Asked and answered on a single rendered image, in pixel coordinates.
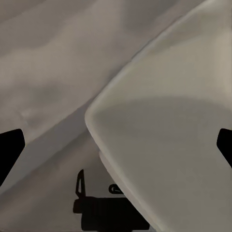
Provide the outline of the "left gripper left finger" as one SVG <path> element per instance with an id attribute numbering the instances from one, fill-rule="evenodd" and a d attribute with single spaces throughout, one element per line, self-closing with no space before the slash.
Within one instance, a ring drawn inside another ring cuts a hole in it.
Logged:
<path id="1" fill-rule="evenodd" d="M 25 148 L 21 129 L 0 134 L 0 186 Z"/>

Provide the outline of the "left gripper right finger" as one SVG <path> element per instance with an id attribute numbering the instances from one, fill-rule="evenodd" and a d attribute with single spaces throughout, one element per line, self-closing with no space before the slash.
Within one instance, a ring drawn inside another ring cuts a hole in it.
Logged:
<path id="1" fill-rule="evenodd" d="M 232 131 L 222 128 L 217 138 L 217 147 L 232 167 Z"/>

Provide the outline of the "bowl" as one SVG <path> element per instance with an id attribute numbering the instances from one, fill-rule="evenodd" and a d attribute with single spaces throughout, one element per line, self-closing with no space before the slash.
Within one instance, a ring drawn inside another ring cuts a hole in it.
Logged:
<path id="1" fill-rule="evenodd" d="M 232 232 L 232 0 L 203 0 L 112 77 L 85 112 L 110 166 L 162 232 Z"/>

